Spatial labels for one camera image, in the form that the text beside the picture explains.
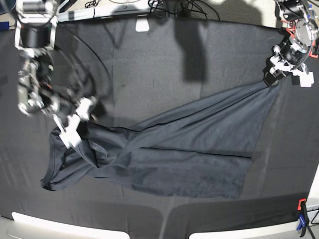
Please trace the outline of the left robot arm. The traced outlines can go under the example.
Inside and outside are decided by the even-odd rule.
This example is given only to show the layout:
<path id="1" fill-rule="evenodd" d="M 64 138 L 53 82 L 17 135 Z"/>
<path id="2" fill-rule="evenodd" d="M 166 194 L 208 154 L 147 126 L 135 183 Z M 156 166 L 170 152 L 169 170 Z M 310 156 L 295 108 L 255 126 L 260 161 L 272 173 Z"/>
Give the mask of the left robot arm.
<path id="1" fill-rule="evenodd" d="M 277 0 L 276 5 L 281 21 L 287 24 L 287 36 L 273 47 L 264 82 L 271 87 L 291 75 L 299 80 L 300 87 L 310 88 L 315 77 L 306 60 L 319 57 L 319 17 L 306 0 Z"/>

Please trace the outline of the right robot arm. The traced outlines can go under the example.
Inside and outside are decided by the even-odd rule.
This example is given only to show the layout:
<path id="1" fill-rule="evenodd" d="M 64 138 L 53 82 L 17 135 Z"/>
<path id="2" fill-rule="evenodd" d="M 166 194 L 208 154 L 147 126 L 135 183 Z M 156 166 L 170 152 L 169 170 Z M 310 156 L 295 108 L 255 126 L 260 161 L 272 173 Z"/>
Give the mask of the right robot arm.
<path id="1" fill-rule="evenodd" d="M 54 70 L 51 52 L 56 49 L 57 0 L 17 0 L 14 45 L 23 53 L 24 64 L 18 73 L 18 108 L 25 115 L 42 112 L 55 120 L 76 118 L 88 121 L 94 97 L 62 94 L 52 88 Z"/>

